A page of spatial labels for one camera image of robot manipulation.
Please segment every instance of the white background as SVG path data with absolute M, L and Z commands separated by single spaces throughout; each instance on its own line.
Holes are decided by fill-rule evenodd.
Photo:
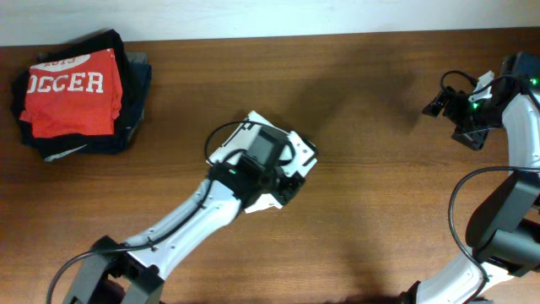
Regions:
M 0 45 L 540 25 L 538 0 L 0 0 Z

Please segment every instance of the robotic arm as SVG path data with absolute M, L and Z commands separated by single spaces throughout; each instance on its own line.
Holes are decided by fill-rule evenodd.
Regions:
M 167 277 L 209 235 L 230 224 L 243 209 L 249 213 L 281 208 L 295 196 L 316 163 L 315 146 L 295 132 L 272 126 L 254 111 L 245 121 L 222 127 L 230 124 L 240 126 L 208 157 L 212 167 L 197 191 L 122 244 L 108 236 L 97 241 L 63 304 L 160 303 Z M 109 275 L 127 278 L 131 282 L 127 292 L 108 280 Z
M 540 168 L 538 77 L 540 58 L 524 53 L 507 57 L 499 80 L 489 72 L 475 84 L 477 91 L 488 85 L 486 90 L 452 94 L 452 88 L 443 86 L 424 114 L 436 117 L 445 108 L 443 115 L 456 124 L 452 138 L 475 150 L 483 147 L 490 129 L 505 128 L 510 166 Z M 540 170 L 499 169 L 491 171 L 513 173 L 476 209 L 466 233 L 467 249 L 487 278 L 460 253 L 440 273 L 402 293 L 400 304 L 468 302 L 500 282 L 540 271 L 540 225 L 524 219 L 538 207 Z

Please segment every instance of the brown tabletop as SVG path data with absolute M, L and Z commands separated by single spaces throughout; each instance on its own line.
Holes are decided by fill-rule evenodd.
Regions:
M 538 53 L 538 37 L 540 29 L 516 29 L 127 43 L 154 69 L 134 145 L 52 163 L 20 143 L 9 85 L 38 52 L 59 46 L 0 48 L 0 302 L 42 303 L 67 259 L 168 214 L 204 178 L 210 131 L 251 110 L 305 134 L 319 163 L 286 208 L 243 214 L 211 235 L 167 279 L 163 301 L 396 296 L 457 255 L 446 220 L 456 182 L 508 163 L 504 131 L 474 152 L 450 139 L 450 121 L 421 116 L 422 108 L 445 71 L 498 73 L 504 56 Z M 487 174 L 464 187 L 460 235 L 504 178 Z M 62 277 L 56 302 L 75 272 Z M 486 296 L 533 303 L 539 283 L 528 274 Z

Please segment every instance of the red fabric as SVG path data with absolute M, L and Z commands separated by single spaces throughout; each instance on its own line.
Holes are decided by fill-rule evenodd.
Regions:
M 32 124 L 36 138 L 114 134 L 121 99 L 114 51 L 105 49 L 30 67 L 20 120 Z

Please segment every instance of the stack of folded clothes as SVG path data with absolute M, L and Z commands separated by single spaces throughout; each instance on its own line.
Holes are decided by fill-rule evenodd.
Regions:
M 151 78 L 146 54 L 125 53 L 109 30 L 41 57 L 12 83 L 11 110 L 23 143 L 45 161 L 116 154 L 143 121 Z

